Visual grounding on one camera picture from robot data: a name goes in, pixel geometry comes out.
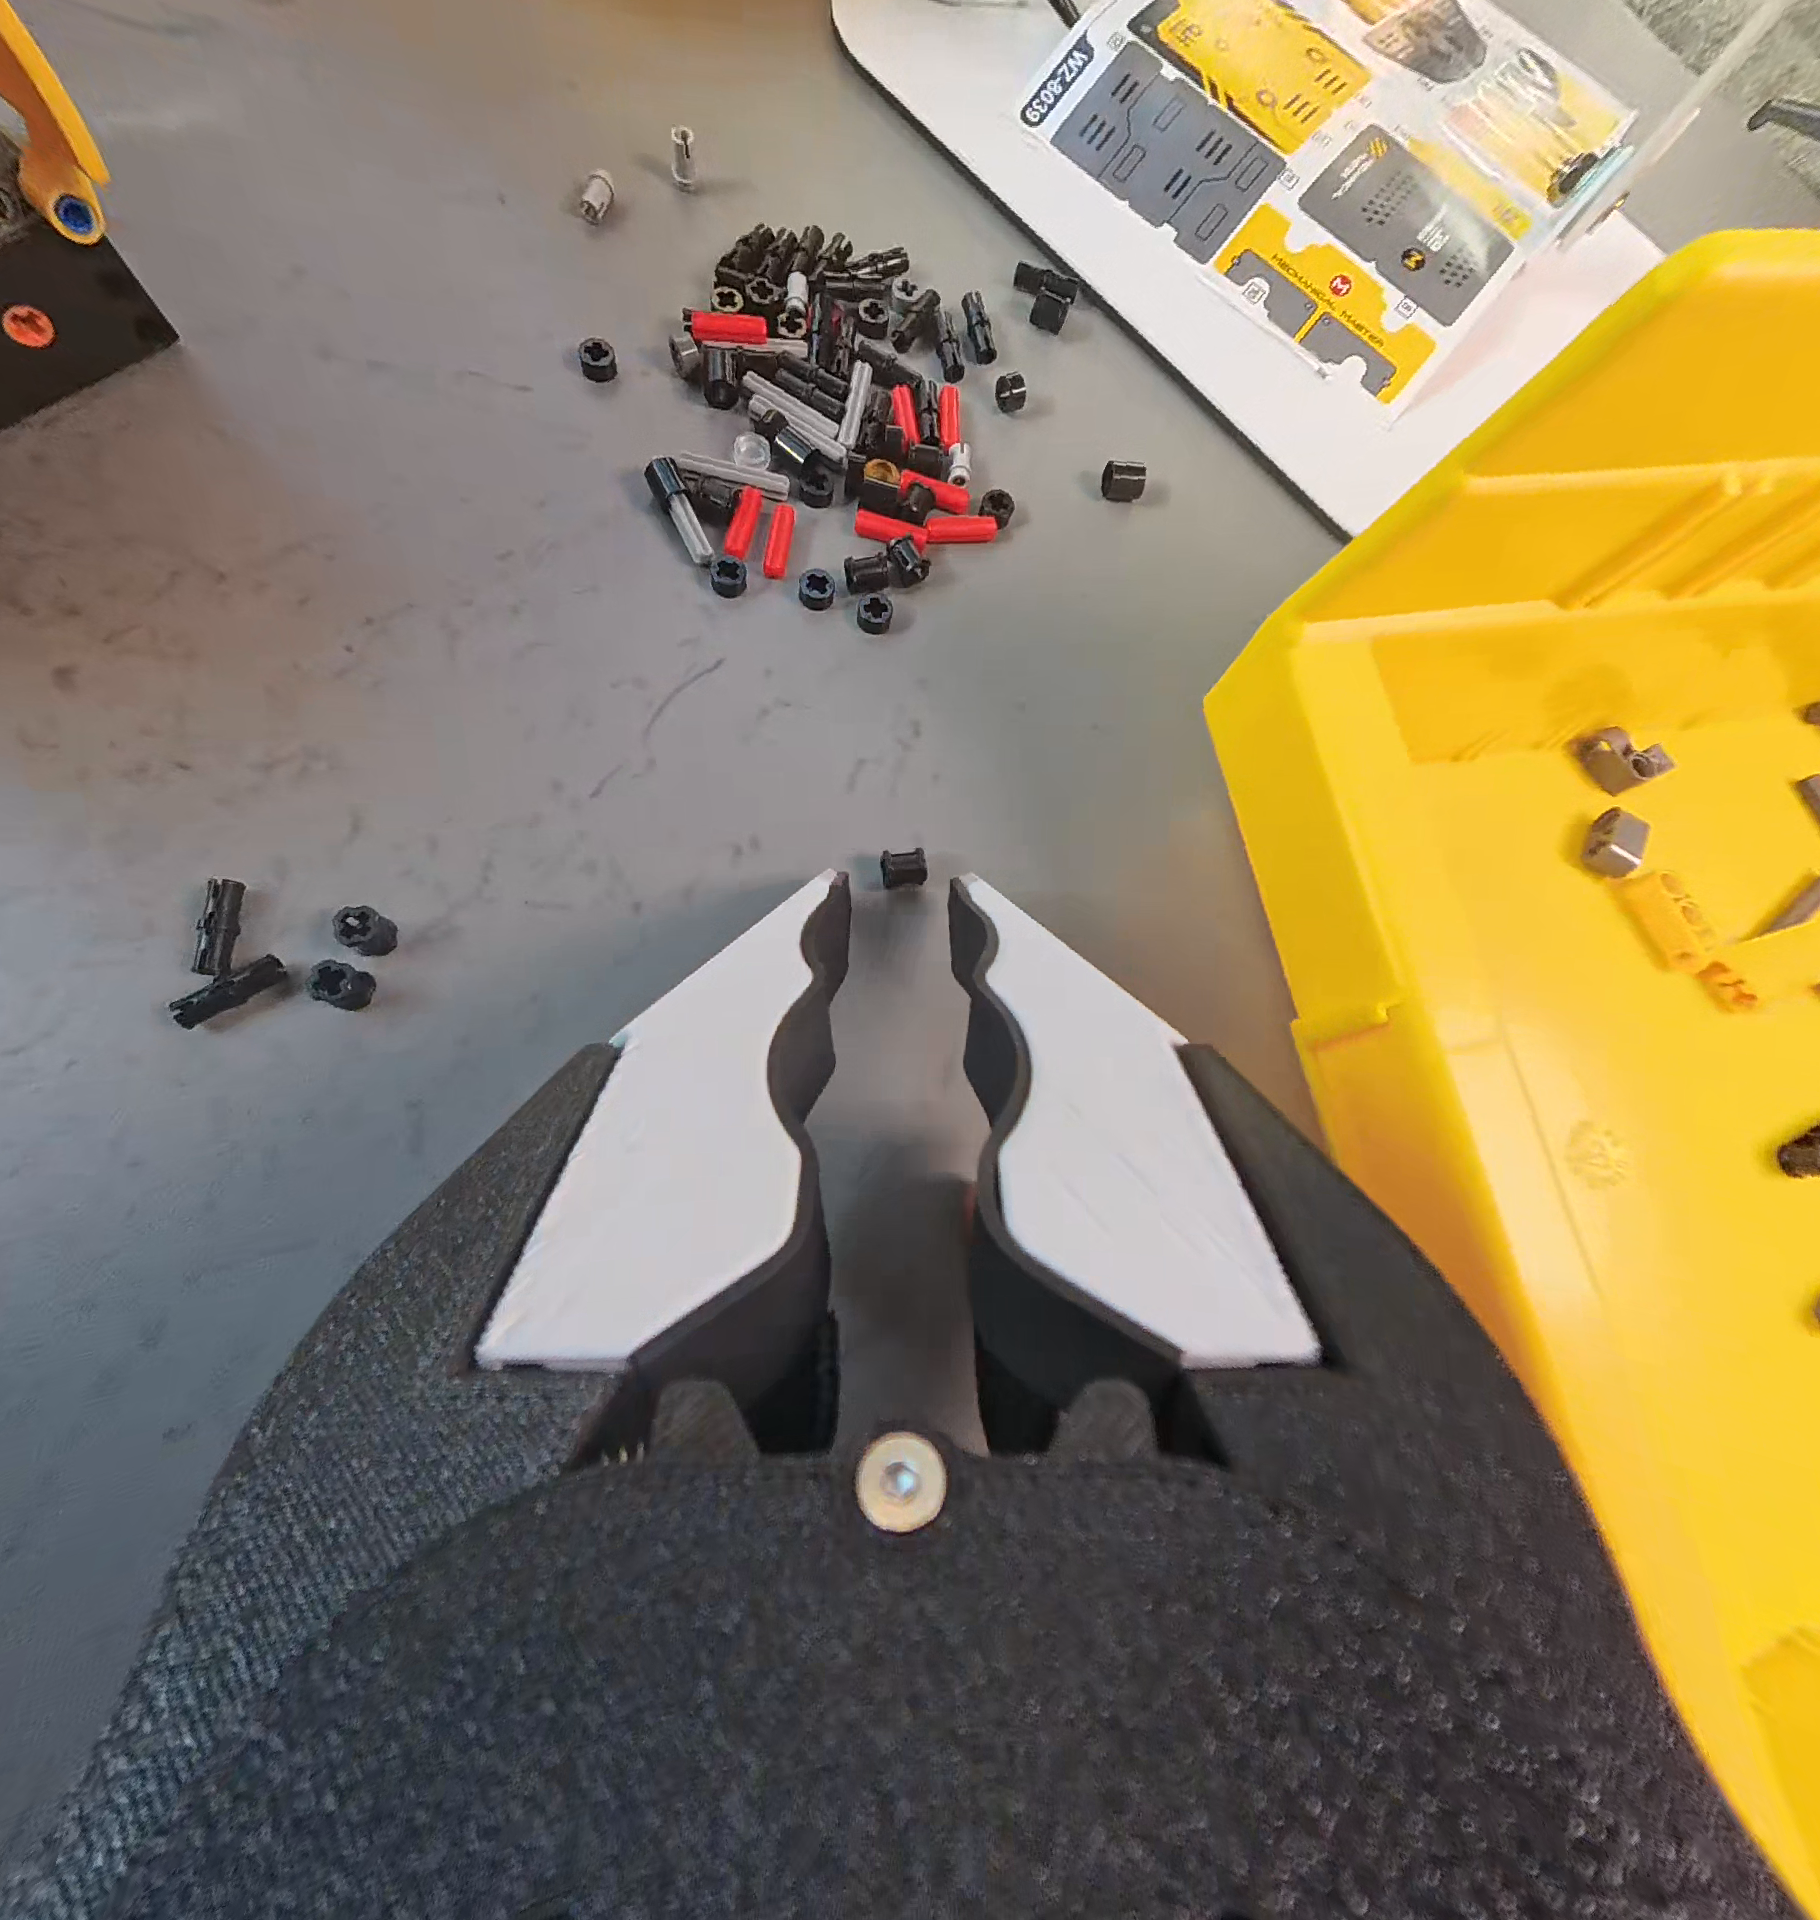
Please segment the heap of grey blue pieces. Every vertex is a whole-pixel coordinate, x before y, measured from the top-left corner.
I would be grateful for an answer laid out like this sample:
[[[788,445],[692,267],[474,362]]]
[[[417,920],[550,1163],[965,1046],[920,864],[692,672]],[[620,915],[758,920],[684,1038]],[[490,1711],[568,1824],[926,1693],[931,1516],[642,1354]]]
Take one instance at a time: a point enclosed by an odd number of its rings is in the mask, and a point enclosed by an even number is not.
[[[1612,882],[1663,972],[1699,980],[1720,1014],[1762,1014],[1783,990],[1820,1000],[1820,869],[1753,944],[1720,944],[1699,902],[1653,864],[1653,821],[1621,809],[1621,794],[1669,775],[1669,749],[1658,739],[1589,731],[1575,739],[1575,768],[1612,794],[1584,827],[1584,869]]]

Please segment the pile of black red pins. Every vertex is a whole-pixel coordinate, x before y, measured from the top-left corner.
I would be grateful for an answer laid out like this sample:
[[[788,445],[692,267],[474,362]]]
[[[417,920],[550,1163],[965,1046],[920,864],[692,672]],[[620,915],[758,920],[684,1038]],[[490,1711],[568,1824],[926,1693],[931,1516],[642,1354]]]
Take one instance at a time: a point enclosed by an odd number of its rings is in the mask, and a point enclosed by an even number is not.
[[[788,588],[888,643],[952,554],[1021,528],[981,465],[981,433],[1021,423],[988,376],[1021,375],[1011,318],[1057,335],[1078,303],[1044,259],[1021,259],[1003,303],[931,278],[896,236],[754,215],[669,321],[669,375],[713,445],[651,447],[642,493],[713,595]]]

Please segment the yellow grey sticker sheet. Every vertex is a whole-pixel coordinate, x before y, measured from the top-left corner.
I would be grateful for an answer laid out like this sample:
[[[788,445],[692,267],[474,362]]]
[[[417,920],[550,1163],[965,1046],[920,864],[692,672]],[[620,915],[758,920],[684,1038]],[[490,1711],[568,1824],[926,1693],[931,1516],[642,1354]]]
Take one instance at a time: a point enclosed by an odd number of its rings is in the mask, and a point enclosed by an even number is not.
[[[1089,9],[1021,107],[1324,375],[1403,408],[1635,107],[1481,0]]]

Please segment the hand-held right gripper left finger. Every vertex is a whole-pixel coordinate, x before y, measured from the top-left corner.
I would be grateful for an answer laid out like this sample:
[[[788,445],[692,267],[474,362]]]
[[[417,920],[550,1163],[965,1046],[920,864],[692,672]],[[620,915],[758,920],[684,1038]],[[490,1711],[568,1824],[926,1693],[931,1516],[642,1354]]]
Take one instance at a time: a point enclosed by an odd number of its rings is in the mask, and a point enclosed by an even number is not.
[[[475,1368],[788,1368],[811,1352],[832,1306],[811,1108],[842,972],[850,869],[817,869],[610,1035]]]

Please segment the yellow and black lego model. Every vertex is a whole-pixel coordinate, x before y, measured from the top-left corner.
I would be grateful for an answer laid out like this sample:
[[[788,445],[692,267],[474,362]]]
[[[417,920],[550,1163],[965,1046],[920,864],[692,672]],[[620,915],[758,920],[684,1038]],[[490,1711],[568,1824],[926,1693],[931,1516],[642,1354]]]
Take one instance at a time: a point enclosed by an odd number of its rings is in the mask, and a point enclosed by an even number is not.
[[[104,232],[104,155],[0,0],[0,431],[176,349]]]

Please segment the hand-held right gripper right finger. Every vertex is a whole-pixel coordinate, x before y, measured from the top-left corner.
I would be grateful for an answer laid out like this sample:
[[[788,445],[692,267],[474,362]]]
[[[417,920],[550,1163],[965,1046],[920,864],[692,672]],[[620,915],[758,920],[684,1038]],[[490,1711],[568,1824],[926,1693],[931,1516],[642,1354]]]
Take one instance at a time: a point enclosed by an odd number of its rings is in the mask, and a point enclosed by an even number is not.
[[[981,1101],[972,1317],[1011,1368],[1324,1362],[1184,1035],[988,882],[952,882]]]

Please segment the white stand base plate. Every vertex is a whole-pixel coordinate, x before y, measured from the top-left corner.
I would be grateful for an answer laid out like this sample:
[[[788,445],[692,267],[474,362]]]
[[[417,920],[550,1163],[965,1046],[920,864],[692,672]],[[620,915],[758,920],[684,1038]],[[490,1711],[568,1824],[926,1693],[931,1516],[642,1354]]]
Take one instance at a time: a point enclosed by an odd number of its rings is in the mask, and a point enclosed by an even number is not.
[[[1078,182],[1078,172],[1021,123],[1036,75],[1070,37],[1057,9],[836,0],[832,25],[842,58],[1080,278],[1089,303],[1180,375],[1184,395],[1343,535],[1393,510],[1663,259],[1632,215],[1612,215],[1595,236],[1531,259],[1528,290],[1497,297],[1497,318],[1481,318],[1403,408],[1382,408],[1324,375],[1250,303],[1211,290],[1204,267],[1180,267],[1169,236],[1098,182]]]

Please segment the yellow bin with many pieces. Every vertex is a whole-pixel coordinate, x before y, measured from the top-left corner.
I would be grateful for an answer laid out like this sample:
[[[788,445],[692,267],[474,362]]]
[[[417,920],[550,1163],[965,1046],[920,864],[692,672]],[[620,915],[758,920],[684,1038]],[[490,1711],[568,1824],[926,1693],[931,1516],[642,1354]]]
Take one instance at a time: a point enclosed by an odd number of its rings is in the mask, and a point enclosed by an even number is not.
[[[1820,1913],[1820,1000],[1720,1014],[1584,827],[1575,739],[1720,944],[1820,821],[1820,232],[1658,259],[1211,687],[1343,1176],[1562,1436],[1720,1791]]]

